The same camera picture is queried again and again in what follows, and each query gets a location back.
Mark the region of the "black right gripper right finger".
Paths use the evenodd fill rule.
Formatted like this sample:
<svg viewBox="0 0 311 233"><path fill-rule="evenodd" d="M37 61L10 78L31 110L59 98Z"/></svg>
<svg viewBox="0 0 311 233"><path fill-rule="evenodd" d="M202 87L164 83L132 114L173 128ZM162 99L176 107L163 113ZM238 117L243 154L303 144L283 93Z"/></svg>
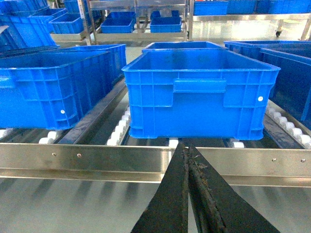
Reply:
<svg viewBox="0 0 311 233"><path fill-rule="evenodd" d="M188 148L189 191L200 233L277 233L194 146Z"/></svg>

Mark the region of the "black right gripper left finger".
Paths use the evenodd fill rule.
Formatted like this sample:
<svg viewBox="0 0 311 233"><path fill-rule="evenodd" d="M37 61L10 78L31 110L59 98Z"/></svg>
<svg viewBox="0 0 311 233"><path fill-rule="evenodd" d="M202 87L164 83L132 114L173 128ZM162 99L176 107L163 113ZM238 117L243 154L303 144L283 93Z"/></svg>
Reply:
<svg viewBox="0 0 311 233"><path fill-rule="evenodd" d="M188 149L179 143L156 193L131 232L188 232L188 155Z"/></svg>

